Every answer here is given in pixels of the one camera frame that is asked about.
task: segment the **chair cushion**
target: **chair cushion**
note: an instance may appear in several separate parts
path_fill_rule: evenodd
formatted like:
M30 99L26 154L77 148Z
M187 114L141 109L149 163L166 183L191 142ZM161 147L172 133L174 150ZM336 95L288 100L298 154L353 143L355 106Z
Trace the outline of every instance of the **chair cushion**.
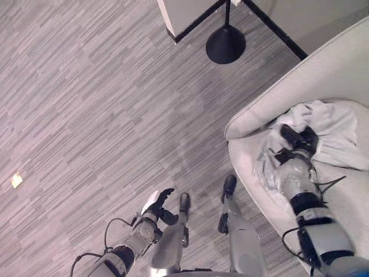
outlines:
M357 139L362 151L369 153L369 110L352 101L335 101L339 105L349 105L357 116ZM288 229L296 227L295 216L281 209L269 196L258 178L254 175L254 162L258 156L258 145L267 131L246 138L229 141L229 155L235 171L256 205L267 220L282 235ZM319 182L327 182L346 175L346 179L335 184L325 194L325 200L336 219L352 238L357 254L369 258L369 223L367 220L369 196L369 173L314 163ZM288 235L287 244L294 250L300 246L296 235Z
M366 17L309 55L232 117L227 140L250 134L300 102L341 98L369 107L368 34Z

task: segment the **wire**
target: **wire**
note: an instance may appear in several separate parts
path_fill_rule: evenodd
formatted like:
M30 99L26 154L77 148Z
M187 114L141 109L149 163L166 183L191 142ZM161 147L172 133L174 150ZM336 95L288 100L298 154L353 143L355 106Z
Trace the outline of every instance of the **wire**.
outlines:
M71 266L69 277L72 277L73 276L74 267L85 256L93 256L93 257L98 257L98 258L101 258L102 257L102 255L95 254L95 253L83 253L82 255L77 256L77 258L74 260L74 262L73 262L73 264Z
M107 253L110 249L113 249L113 247L108 247L107 243L106 243L106 237L107 237L107 233L108 233L108 229L109 229L109 226L110 224L113 222L113 221L121 221L125 224L127 224L128 226L133 226L133 224L136 222L137 218L133 218L132 222L131 223L128 223L126 222L124 219L121 219L121 218L113 218L111 221L109 221L108 225L106 226L106 229L105 229L105 233L104 233L104 254Z
M298 251L296 254L297 254L299 257L301 257L302 251Z
M288 246L287 246L287 244L286 244L286 242L284 241L284 237L287 235L287 234L289 234L289 233L291 233L291 232L293 232L293 231L297 231L299 228L298 227L296 227L296 228L292 228L292 229L289 229L289 230L287 230L286 232L284 232L283 233L283 235L282 235L282 243L283 243L283 245L284 245L284 247L287 249L287 251L289 252L289 253L291 253L292 255L294 255L295 257L297 257L299 260L301 260L301 261L303 261L303 262L305 262L305 260L304 260L304 258L302 258L301 256L299 256L299 253L295 253L294 251L292 251L291 250L291 248L289 248Z
M327 192L327 190L329 190L332 186L334 186L336 183L340 182L344 178L346 178L346 176L342 176L338 179L335 179L335 180L327 182L327 183L313 183L315 185L315 187L317 188L317 190L319 191L319 193L321 194L320 199L323 201L323 196ZM324 188L324 190L321 190L319 186L325 186L325 185L329 185L329 186Z

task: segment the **crumpled towel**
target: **crumpled towel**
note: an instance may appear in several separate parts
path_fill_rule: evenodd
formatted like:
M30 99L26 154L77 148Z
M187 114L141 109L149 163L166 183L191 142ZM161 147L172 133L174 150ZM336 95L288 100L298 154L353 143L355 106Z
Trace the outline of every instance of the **crumpled towel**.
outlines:
M274 180L275 170L279 162L274 153L291 146L281 137L280 128L287 124L300 133L310 126L318 135L317 151L312 160L331 164L332 166L349 167L358 170L369 170L369 157L363 155L357 147L355 113L349 108L335 103L323 103L320 100L297 104L279 116L269 126L269 134L259 147L259 156L254 171L270 196L284 210L289 204L279 194ZM316 173L311 170L311 180L316 182Z

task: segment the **white wall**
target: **white wall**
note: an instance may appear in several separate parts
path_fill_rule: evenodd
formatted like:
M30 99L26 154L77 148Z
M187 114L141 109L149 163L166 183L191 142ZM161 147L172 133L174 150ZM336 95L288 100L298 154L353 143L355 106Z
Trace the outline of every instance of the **white wall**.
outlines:
M253 0L310 54L368 15L369 0Z
M217 0L157 0L167 29L178 36Z

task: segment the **gray carpet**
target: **gray carpet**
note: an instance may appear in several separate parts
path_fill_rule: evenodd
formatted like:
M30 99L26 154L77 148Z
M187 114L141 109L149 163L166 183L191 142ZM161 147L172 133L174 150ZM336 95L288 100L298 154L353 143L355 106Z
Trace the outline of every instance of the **gray carpet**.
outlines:
M224 7L175 45L156 1L0 3L1 276L68 276L78 254L102 251L111 218L168 187L172 211L181 192L192 197L182 267L229 270L216 230L232 173L223 129L299 60L241 4L231 24L247 50L212 63L205 43L223 18ZM236 195L270 276L307 276L242 186ZM113 224L108 243L128 231ZM130 276L146 275L150 252Z

